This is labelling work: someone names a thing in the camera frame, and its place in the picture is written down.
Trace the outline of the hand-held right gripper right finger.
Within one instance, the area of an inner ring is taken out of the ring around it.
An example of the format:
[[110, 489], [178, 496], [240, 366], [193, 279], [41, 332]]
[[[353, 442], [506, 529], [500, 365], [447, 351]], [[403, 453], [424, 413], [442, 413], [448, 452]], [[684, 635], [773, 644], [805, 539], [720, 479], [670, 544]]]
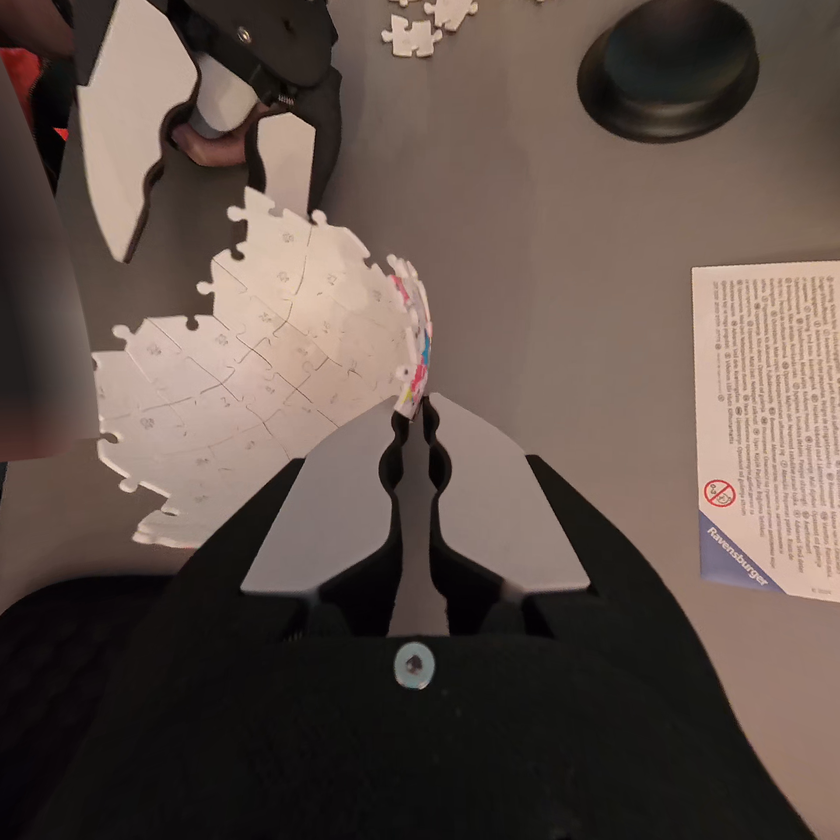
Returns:
[[477, 634], [498, 604], [585, 592], [590, 577], [522, 447], [447, 397], [424, 399], [435, 493], [429, 568], [448, 632]]

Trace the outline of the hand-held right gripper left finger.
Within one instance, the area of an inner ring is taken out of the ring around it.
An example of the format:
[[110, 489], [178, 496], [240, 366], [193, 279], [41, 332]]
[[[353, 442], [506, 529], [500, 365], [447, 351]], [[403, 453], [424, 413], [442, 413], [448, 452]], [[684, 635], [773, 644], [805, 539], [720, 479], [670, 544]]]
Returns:
[[246, 595], [328, 605], [351, 633], [387, 635], [403, 573], [396, 487], [406, 419], [385, 399], [304, 458], [240, 585]]

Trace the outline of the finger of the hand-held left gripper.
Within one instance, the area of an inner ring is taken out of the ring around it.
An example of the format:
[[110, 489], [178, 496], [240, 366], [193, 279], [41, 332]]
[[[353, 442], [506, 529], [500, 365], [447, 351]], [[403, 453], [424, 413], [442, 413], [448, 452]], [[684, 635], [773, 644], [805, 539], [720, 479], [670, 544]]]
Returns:
[[91, 207], [112, 258], [133, 257], [163, 165], [165, 130], [195, 101], [199, 71], [170, 19], [146, 1], [115, 3], [77, 90]]
[[315, 139], [314, 127], [292, 112], [268, 113], [247, 131], [247, 186], [278, 214], [309, 215]]

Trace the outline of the puzzle pieces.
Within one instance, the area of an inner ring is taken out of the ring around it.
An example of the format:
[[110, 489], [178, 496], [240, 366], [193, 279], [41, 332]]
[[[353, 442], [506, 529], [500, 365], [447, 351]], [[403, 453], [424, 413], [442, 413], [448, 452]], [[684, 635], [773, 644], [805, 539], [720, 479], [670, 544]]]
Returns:
[[380, 33], [380, 41], [395, 58], [425, 60], [436, 48], [452, 40], [464, 25], [484, 7], [499, 2], [484, 1], [393, 1], [392, 9]]

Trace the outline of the partly built puzzle ball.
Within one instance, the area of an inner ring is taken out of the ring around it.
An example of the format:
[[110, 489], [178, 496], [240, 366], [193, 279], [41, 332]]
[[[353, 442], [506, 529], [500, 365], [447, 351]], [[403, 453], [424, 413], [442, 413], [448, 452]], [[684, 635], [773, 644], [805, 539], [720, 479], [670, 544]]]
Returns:
[[120, 324], [119, 350], [92, 354], [98, 458], [125, 493], [160, 505], [132, 541], [195, 550], [295, 458], [382, 402], [413, 419], [433, 324], [424, 284], [387, 268], [346, 227], [305, 218], [247, 186], [228, 218], [236, 249], [213, 257], [210, 314]]

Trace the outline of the black round ball stand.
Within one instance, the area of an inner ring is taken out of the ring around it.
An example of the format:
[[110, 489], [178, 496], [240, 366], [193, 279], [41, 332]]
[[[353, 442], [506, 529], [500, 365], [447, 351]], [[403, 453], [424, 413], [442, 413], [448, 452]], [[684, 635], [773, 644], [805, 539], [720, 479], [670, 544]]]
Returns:
[[581, 105], [607, 132], [648, 144], [717, 130], [751, 99], [760, 75], [753, 30], [719, 1], [650, 1], [588, 48]]

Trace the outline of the white instruction leaflet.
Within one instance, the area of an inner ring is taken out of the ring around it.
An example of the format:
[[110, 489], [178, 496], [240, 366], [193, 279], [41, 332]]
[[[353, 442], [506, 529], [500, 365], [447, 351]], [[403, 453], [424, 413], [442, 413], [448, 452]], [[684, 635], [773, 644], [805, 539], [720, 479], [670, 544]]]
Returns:
[[839, 263], [691, 272], [700, 574], [839, 601]]

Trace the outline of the person's dark clothing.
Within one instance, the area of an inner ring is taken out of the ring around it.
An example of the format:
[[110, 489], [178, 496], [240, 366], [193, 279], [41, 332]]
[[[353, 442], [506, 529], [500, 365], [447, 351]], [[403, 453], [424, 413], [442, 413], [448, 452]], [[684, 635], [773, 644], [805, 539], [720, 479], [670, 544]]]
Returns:
[[1, 837], [140, 838], [126, 767], [93, 773], [88, 734], [173, 574], [48, 584], [2, 614]]

